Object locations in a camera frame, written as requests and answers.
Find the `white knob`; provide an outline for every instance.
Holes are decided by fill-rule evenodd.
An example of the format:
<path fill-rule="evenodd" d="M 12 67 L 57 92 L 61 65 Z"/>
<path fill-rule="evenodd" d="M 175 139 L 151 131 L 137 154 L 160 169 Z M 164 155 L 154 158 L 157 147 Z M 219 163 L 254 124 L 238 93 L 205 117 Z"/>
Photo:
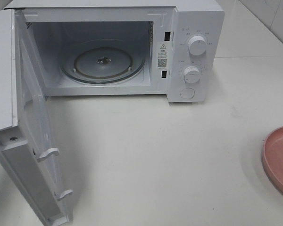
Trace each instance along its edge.
<path fill-rule="evenodd" d="M 189 42 L 189 51 L 194 56 L 199 56 L 207 50 L 207 39 L 202 35 L 192 37 Z"/>
<path fill-rule="evenodd" d="M 200 76 L 201 76 L 200 70 L 198 69 L 198 67 L 195 67 L 195 66 L 187 67 L 183 71 L 184 81 L 187 83 L 198 82 L 200 79 Z"/>

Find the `microwave top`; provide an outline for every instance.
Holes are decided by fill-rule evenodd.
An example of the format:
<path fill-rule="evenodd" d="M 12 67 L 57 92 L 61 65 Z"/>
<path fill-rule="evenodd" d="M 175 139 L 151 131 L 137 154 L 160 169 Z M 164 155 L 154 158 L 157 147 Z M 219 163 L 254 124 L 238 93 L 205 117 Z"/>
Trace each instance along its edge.
<path fill-rule="evenodd" d="M 215 0 L 13 0 L 8 8 L 176 7 L 178 11 L 223 11 Z"/>

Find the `round button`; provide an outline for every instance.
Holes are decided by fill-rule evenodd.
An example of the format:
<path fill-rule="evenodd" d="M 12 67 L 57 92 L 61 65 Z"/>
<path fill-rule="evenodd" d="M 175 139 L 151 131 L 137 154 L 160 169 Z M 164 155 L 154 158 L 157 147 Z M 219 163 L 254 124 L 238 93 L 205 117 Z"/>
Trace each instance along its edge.
<path fill-rule="evenodd" d="M 207 50 L 207 39 L 202 35 L 196 35 L 189 40 L 188 45 L 190 53 L 199 56 Z"/>
<path fill-rule="evenodd" d="M 198 67 L 195 67 L 195 66 L 187 67 L 183 71 L 184 81 L 187 83 L 198 82 L 200 79 L 200 76 L 201 76 L 200 70 L 198 69 Z"/>
<path fill-rule="evenodd" d="M 183 99 L 192 99 L 195 95 L 195 91 L 192 88 L 183 89 L 180 93 L 180 96 Z"/>

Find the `qr code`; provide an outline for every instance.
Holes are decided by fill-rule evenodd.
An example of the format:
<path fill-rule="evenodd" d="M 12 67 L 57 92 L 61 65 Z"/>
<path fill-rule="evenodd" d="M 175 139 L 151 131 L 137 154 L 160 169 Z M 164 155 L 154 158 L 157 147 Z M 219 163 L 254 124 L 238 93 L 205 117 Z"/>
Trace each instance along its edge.
<path fill-rule="evenodd" d="M 166 59 L 158 59 L 157 67 L 166 67 Z"/>

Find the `control panel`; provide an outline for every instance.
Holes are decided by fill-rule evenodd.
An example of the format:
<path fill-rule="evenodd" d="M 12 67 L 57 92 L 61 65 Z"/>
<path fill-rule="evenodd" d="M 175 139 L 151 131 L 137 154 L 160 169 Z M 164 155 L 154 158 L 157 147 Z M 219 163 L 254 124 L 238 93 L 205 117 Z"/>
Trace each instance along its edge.
<path fill-rule="evenodd" d="M 208 89 L 224 12 L 178 14 L 167 97 L 169 102 L 203 101 Z"/>

